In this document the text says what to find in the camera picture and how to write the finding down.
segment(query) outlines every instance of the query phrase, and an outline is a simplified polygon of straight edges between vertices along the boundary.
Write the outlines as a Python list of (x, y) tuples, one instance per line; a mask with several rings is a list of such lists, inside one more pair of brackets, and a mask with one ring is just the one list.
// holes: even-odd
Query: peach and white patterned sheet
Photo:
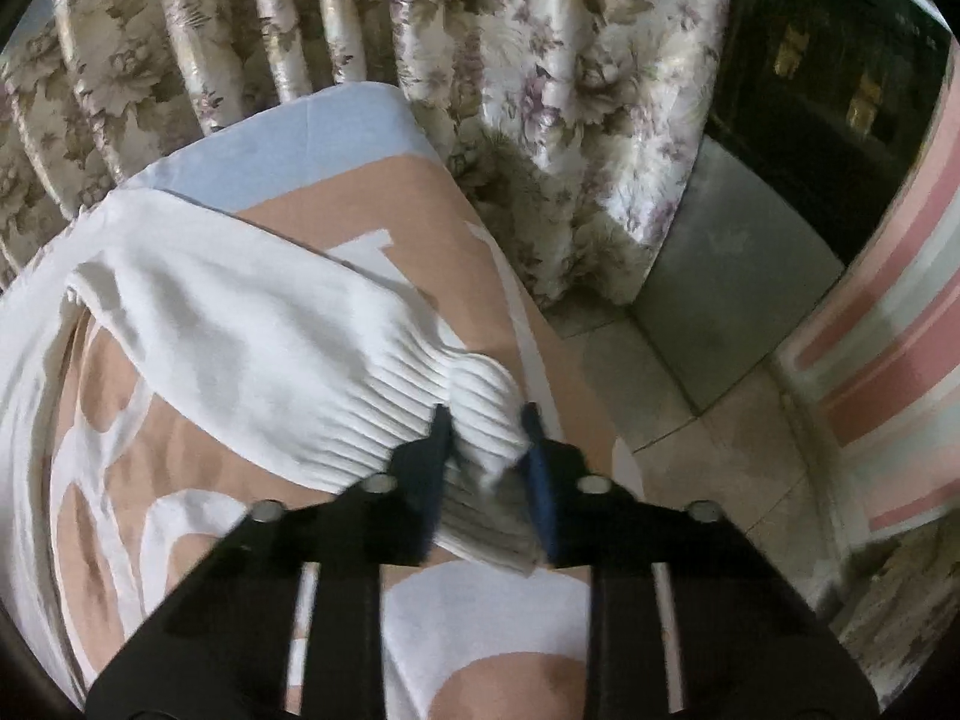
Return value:
[[(380, 160), (238, 216), (424, 303), (455, 343), (510, 372), (521, 399), (541, 406), (549, 434), (642, 494), (640, 471), (603, 408), (435, 162)], [(59, 603), (86, 686), (251, 503), (274, 498), (302, 507), (337, 491), (299, 484), (215, 440), (152, 391), (89, 314), (69, 344), (52, 433), (51, 475), (62, 475), (63, 466), (76, 476), (49, 525)], [(83, 473), (70, 467), (78, 446)], [(426, 567), (386, 567), (391, 720), (579, 717), (588, 582), (585, 569), (510, 571), (440, 547)], [(306, 630), (299, 621), (291, 649), (293, 710)]]

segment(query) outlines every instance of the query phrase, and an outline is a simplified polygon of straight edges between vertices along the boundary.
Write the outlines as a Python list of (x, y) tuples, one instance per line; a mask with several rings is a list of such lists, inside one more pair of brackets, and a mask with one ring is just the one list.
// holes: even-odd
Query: floral curtain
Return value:
[(960, 512), (908, 533), (838, 617), (837, 635), (887, 707), (960, 613)]
[[(574, 282), (626, 303), (696, 156), (727, 3), (50, 0), (46, 25), (0, 56), (0, 169), (21, 154), (34, 189), (16, 196), (44, 198), (31, 213), (0, 199), (0, 237), (19, 236), (22, 260), (157, 157), (376, 80), (404, 90), (541, 305)], [(41, 207), (59, 219), (42, 230)]]

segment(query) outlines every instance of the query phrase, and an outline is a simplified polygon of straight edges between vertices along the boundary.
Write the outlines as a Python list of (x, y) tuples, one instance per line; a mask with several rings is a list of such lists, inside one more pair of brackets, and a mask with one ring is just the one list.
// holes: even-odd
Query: white sweater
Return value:
[(438, 543), (532, 565), (515, 486), (500, 484), (525, 447), (504, 367), (445, 346), (435, 314), (328, 257), (162, 191), (117, 190), (0, 298), (0, 599), (68, 693), (41, 471), (83, 307), (186, 418), (311, 488), (382, 469), (450, 405), (467, 466), (448, 483)]

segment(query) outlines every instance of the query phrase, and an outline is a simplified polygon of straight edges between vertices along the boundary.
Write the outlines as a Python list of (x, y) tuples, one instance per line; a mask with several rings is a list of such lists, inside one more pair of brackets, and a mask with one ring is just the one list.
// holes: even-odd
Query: bed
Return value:
[[(394, 87), (344, 84), (268, 110), (153, 163), (121, 189), (162, 190), (235, 215), (395, 290), (432, 312), (449, 343), (510, 372), (539, 403), (549, 435), (642, 495), (626, 445)], [(301, 507), (338, 491), (264, 469), (208, 435), (152, 391), (89, 313), (64, 355), (49, 440), (42, 538), (62, 650), (30, 641), (17, 599), (3, 602), (74, 704), (248, 506), (272, 498)], [(587, 570), (523, 560), (493, 567), (464, 555), (437, 547), (421, 569), (383, 572), (391, 720), (579, 717)], [(299, 619), (291, 648), (291, 710), (305, 625)]]

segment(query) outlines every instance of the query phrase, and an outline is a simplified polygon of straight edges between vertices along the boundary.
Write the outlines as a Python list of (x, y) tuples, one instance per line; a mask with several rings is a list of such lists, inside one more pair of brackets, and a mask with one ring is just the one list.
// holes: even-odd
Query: tiled floor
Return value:
[(811, 605), (837, 575), (805, 461), (764, 367), (695, 418), (626, 314), (576, 293), (547, 312), (610, 411), (643, 473), (647, 499), (720, 503)]

